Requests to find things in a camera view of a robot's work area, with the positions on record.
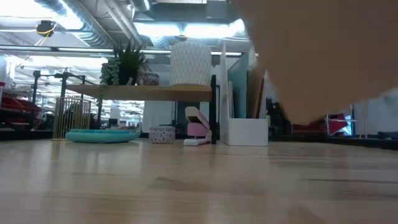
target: small container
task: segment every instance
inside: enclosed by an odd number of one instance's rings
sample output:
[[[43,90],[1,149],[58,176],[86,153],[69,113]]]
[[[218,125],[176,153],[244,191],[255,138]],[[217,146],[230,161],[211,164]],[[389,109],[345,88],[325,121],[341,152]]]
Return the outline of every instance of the small container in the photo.
[[[159,75],[154,72],[141,72],[138,74],[137,85],[159,85]]]

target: cardboard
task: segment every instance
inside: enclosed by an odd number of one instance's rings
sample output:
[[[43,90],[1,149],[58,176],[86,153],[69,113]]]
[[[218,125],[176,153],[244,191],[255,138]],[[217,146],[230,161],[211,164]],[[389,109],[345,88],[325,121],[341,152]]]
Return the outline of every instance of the cardboard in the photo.
[[[258,70],[257,65],[248,70],[247,118],[259,118],[262,88],[264,86],[264,72]]]
[[[398,87],[398,1],[233,3],[293,123]]]

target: gold wire basket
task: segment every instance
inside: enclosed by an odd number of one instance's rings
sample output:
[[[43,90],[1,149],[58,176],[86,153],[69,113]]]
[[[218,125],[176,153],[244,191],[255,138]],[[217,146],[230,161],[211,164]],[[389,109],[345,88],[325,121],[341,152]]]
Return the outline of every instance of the gold wire basket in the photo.
[[[91,101],[58,97],[55,104],[53,140],[65,140],[71,129],[90,128]]]

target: white textured vase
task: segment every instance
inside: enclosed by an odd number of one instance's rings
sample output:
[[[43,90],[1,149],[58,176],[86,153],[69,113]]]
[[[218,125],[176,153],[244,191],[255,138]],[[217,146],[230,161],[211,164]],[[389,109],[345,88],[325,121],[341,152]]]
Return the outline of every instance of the white textured vase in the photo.
[[[199,42],[179,42],[172,46],[170,85],[210,86],[211,50]]]

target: white desk organizer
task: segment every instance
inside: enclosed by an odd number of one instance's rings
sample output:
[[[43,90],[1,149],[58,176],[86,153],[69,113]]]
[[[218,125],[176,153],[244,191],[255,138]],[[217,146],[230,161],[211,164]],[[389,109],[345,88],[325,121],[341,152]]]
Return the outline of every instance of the white desk organizer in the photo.
[[[268,146],[267,119],[230,117],[225,46],[220,60],[220,140],[230,146]]]

